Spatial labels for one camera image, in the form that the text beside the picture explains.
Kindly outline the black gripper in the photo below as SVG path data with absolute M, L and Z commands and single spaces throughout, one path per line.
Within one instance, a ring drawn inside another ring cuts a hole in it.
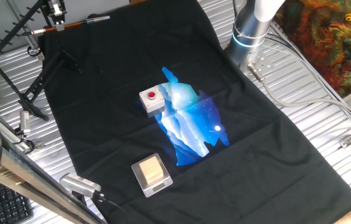
M 65 21 L 65 14 L 67 13 L 64 0 L 47 0 L 46 5 L 49 9 L 48 15 L 55 24 L 56 30 L 63 31 L 63 23 Z

